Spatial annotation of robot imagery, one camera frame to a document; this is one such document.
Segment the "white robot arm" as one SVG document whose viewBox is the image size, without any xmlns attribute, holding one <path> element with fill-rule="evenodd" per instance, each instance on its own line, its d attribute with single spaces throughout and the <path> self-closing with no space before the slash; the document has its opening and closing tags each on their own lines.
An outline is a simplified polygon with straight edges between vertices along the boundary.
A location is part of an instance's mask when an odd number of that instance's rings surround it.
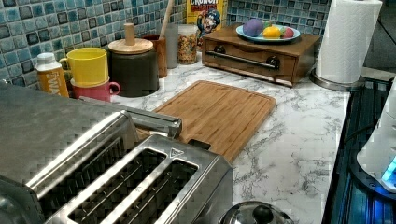
<svg viewBox="0 0 396 224">
<path fill-rule="evenodd" d="M 362 170 L 394 193 L 396 157 L 396 90 L 392 81 L 381 116 L 369 140 L 357 155 Z"/>
</svg>

